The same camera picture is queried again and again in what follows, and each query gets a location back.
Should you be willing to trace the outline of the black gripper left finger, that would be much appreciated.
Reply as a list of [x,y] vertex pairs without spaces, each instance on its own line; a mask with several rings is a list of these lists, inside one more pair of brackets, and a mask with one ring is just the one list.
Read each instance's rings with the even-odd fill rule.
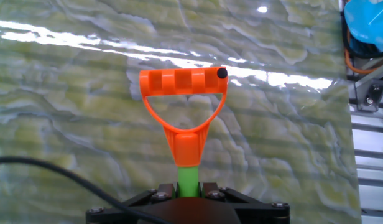
[[[142,211],[149,205],[166,202],[178,197],[178,184],[160,184],[157,189],[146,190],[126,201],[122,204]],[[136,224],[139,219],[128,215],[116,208],[98,208],[86,211],[86,224]]]

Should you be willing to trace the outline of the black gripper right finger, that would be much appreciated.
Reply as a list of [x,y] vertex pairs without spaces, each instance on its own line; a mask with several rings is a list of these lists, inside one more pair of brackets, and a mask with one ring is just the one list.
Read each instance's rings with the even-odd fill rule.
[[241,223],[290,224],[290,205],[285,202],[264,203],[217,183],[199,184],[200,197],[225,203],[237,214]]

